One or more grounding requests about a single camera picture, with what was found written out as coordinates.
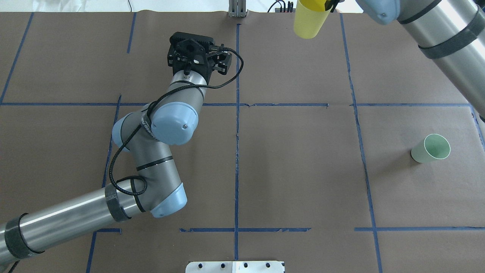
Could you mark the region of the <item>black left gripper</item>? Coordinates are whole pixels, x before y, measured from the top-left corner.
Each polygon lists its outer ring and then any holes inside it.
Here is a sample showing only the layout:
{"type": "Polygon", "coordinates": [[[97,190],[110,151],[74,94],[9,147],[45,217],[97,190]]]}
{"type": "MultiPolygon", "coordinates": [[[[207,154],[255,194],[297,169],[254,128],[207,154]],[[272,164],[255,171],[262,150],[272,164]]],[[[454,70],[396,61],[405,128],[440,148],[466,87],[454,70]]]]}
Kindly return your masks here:
{"type": "Polygon", "coordinates": [[[175,32],[169,41],[167,64],[174,75],[180,71],[183,75],[196,72],[209,81],[214,71],[227,75],[232,65],[232,54],[211,37],[175,32]]]}

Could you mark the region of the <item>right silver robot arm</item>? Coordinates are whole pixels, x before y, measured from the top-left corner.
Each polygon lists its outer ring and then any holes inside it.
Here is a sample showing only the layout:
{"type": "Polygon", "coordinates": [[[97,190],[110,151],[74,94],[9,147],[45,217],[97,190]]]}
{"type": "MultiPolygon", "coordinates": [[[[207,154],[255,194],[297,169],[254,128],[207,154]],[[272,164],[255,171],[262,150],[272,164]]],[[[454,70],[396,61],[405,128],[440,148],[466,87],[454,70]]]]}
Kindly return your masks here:
{"type": "Polygon", "coordinates": [[[398,21],[484,119],[483,0],[358,0],[357,5],[381,25],[398,21]]]}

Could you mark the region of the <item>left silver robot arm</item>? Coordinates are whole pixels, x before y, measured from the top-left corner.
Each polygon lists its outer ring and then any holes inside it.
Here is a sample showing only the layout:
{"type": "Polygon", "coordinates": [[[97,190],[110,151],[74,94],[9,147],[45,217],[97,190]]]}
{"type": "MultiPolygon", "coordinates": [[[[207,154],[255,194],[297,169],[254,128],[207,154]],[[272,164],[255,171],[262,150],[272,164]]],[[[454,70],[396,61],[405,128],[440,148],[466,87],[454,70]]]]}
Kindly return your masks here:
{"type": "Polygon", "coordinates": [[[142,213],[162,218],[187,204],[171,147],[192,140],[208,92],[237,81],[245,63],[236,48],[208,36],[175,32],[169,43],[166,91],[112,127],[105,185],[2,224],[1,271],[142,213]]]}

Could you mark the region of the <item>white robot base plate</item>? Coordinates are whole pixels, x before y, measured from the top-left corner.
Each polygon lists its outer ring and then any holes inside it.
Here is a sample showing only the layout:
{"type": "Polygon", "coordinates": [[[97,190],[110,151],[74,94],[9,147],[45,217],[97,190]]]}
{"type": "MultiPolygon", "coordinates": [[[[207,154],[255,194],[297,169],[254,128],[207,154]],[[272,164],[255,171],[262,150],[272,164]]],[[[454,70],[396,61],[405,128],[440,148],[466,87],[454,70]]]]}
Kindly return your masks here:
{"type": "Polygon", "coordinates": [[[285,273],[285,263],[275,260],[190,262],[186,273],[285,273]]]}

